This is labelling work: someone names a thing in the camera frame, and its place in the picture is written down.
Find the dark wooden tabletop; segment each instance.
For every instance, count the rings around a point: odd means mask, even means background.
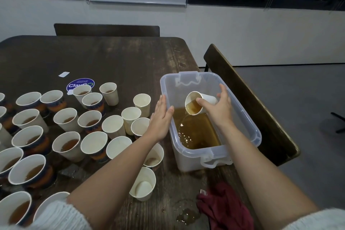
[[[120,115],[124,108],[134,106],[133,97],[139,93],[149,94],[152,102],[156,102],[161,94],[159,80],[163,75],[199,71],[186,42],[177,37],[17,36],[0,43],[0,65],[0,90],[11,102],[24,93],[38,91],[43,94],[58,89],[65,93],[68,106],[75,108],[79,115],[85,109],[73,95],[66,95],[69,82],[91,78],[95,81],[93,92],[99,92],[103,83],[115,82],[119,104],[107,106],[103,119]],[[70,73],[59,77],[64,71]],[[64,132],[54,125],[52,115],[46,122],[50,140]],[[185,209],[198,214],[196,195],[200,189],[206,190],[219,181],[226,181],[235,189],[250,210],[255,227],[261,229],[234,165],[182,173],[176,165],[170,136],[160,143],[165,156],[155,170],[157,183],[151,198],[139,202],[128,194],[121,211],[114,216],[111,229],[209,229],[205,215],[189,225],[178,218]],[[89,157],[74,164],[57,153],[50,153],[47,159],[58,171],[58,179],[46,190],[30,192],[38,204],[56,192],[72,192],[104,165]],[[0,198],[19,190],[21,187],[5,183]]]

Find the cup of tea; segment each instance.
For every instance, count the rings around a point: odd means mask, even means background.
[[[129,194],[141,202],[148,200],[156,186],[156,175],[148,167],[142,167]]]
[[[85,112],[78,118],[78,125],[82,127],[87,134],[90,134],[95,131],[102,131],[101,120],[101,112],[91,110]]]
[[[12,138],[12,146],[23,149],[25,155],[51,152],[51,143],[41,126],[33,125],[20,130]]]
[[[84,108],[86,108],[86,106],[82,103],[82,100],[84,96],[86,96],[89,93],[92,93],[91,86],[86,85],[86,84],[77,86],[76,88],[73,89],[73,95]]]
[[[20,160],[10,171],[8,181],[25,188],[46,189],[56,180],[57,174],[44,155],[30,155]]]
[[[17,113],[17,110],[13,107],[13,105],[7,101],[6,96],[4,93],[0,93],[0,106],[4,106],[7,108],[7,111],[12,115]]]
[[[104,83],[99,87],[106,103],[110,106],[117,105],[119,103],[119,96],[117,94],[117,85],[115,83]]]
[[[3,148],[10,148],[12,147],[11,141],[12,136],[0,123],[0,146],[2,146]]]
[[[80,149],[80,134],[75,131],[59,135],[53,142],[53,151],[72,162],[80,162],[85,154]]]
[[[24,151],[21,148],[8,148],[0,152],[0,178],[7,178],[16,163],[22,160]]]
[[[134,120],[138,119],[141,115],[141,110],[137,107],[128,107],[121,112],[121,116],[124,120],[125,130],[128,135],[133,135],[131,125]]]
[[[119,153],[125,150],[132,144],[132,140],[127,136],[119,136],[114,138],[107,145],[107,156],[110,159],[114,159]]]
[[[82,103],[89,111],[96,110],[101,112],[102,116],[104,116],[106,114],[106,111],[102,99],[103,96],[100,93],[89,93],[88,95],[84,96],[84,98],[82,99]]]
[[[47,106],[40,101],[41,96],[42,94],[39,92],[26,93],[18,97],[15,103],[22,110],[36,108],[40,111],[41,117],[46,118],[49,115],[49,110]]]
[[[123,118],[119,115],[112,115],[106,118],[102,123],[102,130],[107,133],[110,139],[126,135]]]
[[[190,92],[188,96],[186,97],[186,101],[185,101],[185,108],[188,114],[197,115],[197,114],[200,114],[201,111],[203,110],[203,107],[200,106],[198,102],[196,102],[196,99],[199,97],[205,99],[207,102],[209,102],[212,105],[215,105],[218,103],[218,100],[214,96],[205,95],[197,91]]]
[[[43,213],[43,211],[54,201],[66,201],[67,197],[69,196],[69,192],[58,192],[41,203],[41,205],[37,208],[35,215],[33,216],[33,222],[39,218],[39,216]]]
[[[157,143],[153,146],[153,148],[145,158],[144,166],[150,168],[156,167],[162,162],[163,157],[164,149],[159,143]]]
[[[109,160],[106,154],[107,141],[108,136],[105,132],[96,131],[84,137],[80,148],[84,154],[89,155],[98,163],[104,163]]]
[[[83,128],[78,125],[78,113],[74,108],[65,108],[54,115],[54,122],[66,132],[81,132]]]
[[[150,116],[151,97],[148,94],[138,94],[133,98],[135,107],[141,110],[141,118],[148,118]]]
[[[0,226],[24,226],[34,212],[32,197],[25,191],[10,194],[0,201],[0,211]]]
[[[149,127],[150,120],[148,118],[138,118],[133,121],[131,130],[134,134],[135,139],[141,137]]]
[[[43,128],[45,133],[49,131],[47,124],[40,115],[40,111],[35,108],[26,109],[19,112],[13,117],[12,123],[21,129],[30,127],[32,125],[39,125]]]
[[[61,109],[67,107],[67,103],[63,97],[63,92],[60,90],[52,90],[44,93],[40,100],[53,113],[57,113]]]
[[[19,127],[12,123],[13,115],[7,111],[7,108],[0,106],[0,123],[10,133],[14,134],[19,130]]]

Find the hand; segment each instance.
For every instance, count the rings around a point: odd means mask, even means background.
[[[165,95],[161,95],[156,104],[155,112],[151,115],[149,127],[144,135],[153,138],[155,143],[162,140],[167,135],[173,114],[174,106],[169,107],[167,110]]]
[[[220,100],[216,105],[212,105],[202,98],[197,98],[196,102],[204,107],[209,112],[216,125],[222,128],[229,124],[233,124],[233,119],[231,117],[231,100],[230,97],[228,97],[226,87],[222,84],[219,84],[219,86],[222,92],[217,94]]]

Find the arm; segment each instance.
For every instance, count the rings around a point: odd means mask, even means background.
[[[74,205],[94,229],[104,229],[120,210],[148,153],[166,136],[174,107],[166,109],[165,96],[161,96],[145,134],[68,196],[67,202]]]
[[[317,206],[236,128],[231,118],[230,98],[225,86],[220,87],[218,104],[213,106],[201,98],[197,102],[206,108],[226,137],[230,156],[263,227],[281,229],[318,211]]]

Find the gray floor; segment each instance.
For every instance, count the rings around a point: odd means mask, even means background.
[[[236,71],[301,149],[282,165],[321,208],[345,209],[345,65],[237,67]]]

